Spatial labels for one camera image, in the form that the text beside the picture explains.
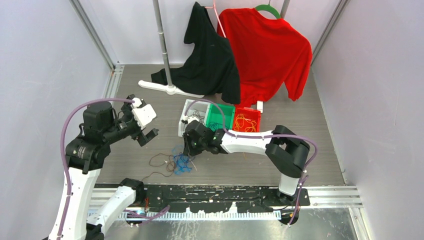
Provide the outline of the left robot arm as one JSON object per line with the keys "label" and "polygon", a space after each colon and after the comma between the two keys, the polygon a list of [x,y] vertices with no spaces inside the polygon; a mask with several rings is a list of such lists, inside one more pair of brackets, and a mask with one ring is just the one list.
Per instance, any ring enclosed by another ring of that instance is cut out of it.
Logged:
{"label": "left robot arm", "polygon": [[121,99],[120,113],[112,106],[113,98],[83,103],[76,108],[83,112],[79,134],[69,143],[65,136],[72,119],[68,116],[60,136],[60,154],[64,169],[64,184],[50,240],[102,240],[113,222],[133,205],[141,206],[147,197],[144,183],[125,178],[113,195],[96,213],[89,215],[90,201],[111,145],[131,138],[145,146],[158,135],[156,128],[144,133],[156,117],[151,104],[129,95]]}

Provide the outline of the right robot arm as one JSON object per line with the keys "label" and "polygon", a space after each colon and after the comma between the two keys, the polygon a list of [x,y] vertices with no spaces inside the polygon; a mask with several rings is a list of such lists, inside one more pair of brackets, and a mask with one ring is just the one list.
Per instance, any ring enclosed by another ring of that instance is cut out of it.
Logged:
{"label": "right robot arm", "polygon": [[197,156],[206,151],[214,155],[250,153],[266,156],[280,172],[277,198],[283,205],[297,199],[298,185],[310,152],[304,137],[295,135],[283,125],[266,132],[237,132],[219,128],[212,130],[197,120],[187,124],[183,153]]}

